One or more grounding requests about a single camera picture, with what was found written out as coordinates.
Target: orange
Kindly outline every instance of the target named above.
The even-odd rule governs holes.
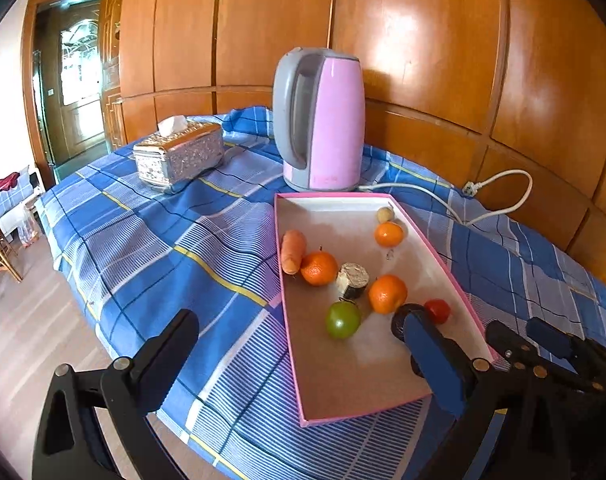
[[[315,251],[305,256],[301,262],[301,275],[313,286],[329,285],[338,273],[339,265],[330,253]]]
[[[390,314],[405,303],[407,287],[398,276],[384,274],[372,283],[368,296],[374,312]]]
[[[374,231],[376,243],[383,247],[396,247],[404,236],[403,228],[394,222],[383,222]]]

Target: plastic bag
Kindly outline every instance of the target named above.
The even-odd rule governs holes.
[[[19,238],[23,247],[29,247],[40,237],[40,229],[32,212],[23,206],[23,218],[19,224]]]

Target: carrot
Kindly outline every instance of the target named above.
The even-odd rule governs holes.
[[[285,233],[280,246],[280,267],[284,273],[296,274],[298,272],[306,249],[307,241],[301,231],[292,229]]]

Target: pink electric kettle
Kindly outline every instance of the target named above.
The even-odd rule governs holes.
[[[340,191],[358,185],[365,137],[358,58],[329,48],[291,50],[276,68],[273,110],[288,186]]]

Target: door frame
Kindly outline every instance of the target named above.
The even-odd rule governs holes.
[[[54,186],[54,173],[49,167],[45,149],[38,129],[38,117],[36,116],[36,102],[32,90],[34,32],[36,29],[36,10],[39,5],[57,0],[28,0],[23,20],[22,36],[20,38],[20,72],[22,75],[23,105],[25,107],[25,118],[27,119],[27,131],[30,136],[30,145],[36,167],[40,171],[45,189]]]
[[[48,121],[45,118],[45,93],[43,88],[43,71],[42,71],[42,52],[40,50],[34,50],[32,53],[32,89],[34,91],[34,100],[36,103],[40,101],[40,108],[43,113],[43,117],[38,116],[38,107],[36,107],[36,120],[38,122],[38,132],[40,133],[40,141],[43,143],[45,148],[45,155],[48,164],[54,162],[54,156],[52,155],[52,145],[49,141]],[[33,77],[34,74],[38,73],[39,88],[33,88]]]

